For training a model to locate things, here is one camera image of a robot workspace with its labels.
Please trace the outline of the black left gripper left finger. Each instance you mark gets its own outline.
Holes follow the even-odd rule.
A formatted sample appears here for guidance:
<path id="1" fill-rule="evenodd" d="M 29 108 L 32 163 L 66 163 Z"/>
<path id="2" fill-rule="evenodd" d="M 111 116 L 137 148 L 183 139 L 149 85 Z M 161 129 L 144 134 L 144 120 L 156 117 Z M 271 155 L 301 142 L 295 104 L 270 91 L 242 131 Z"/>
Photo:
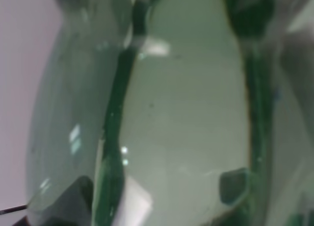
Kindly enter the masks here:
<path id="1" fill-rule="evenodd" d="M 35 212 L 27 207 L 27 214 L 15 226 L 90 226 L 94 184 L 87 176 L 80 176 L 58 199 L 46 209 Z"/>

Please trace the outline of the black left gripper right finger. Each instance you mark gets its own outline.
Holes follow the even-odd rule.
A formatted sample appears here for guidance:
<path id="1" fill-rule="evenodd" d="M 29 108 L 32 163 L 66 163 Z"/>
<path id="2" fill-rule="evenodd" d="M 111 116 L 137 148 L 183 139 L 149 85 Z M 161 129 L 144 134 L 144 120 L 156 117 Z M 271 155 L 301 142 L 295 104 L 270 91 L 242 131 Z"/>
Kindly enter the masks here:
<path id="1" fill-rule="evenodd" d="M 224 206 L 242 205 L 250 189 L 250 171 L 242 167 L 222 172 L 219 176 L 219 199 Z"/>

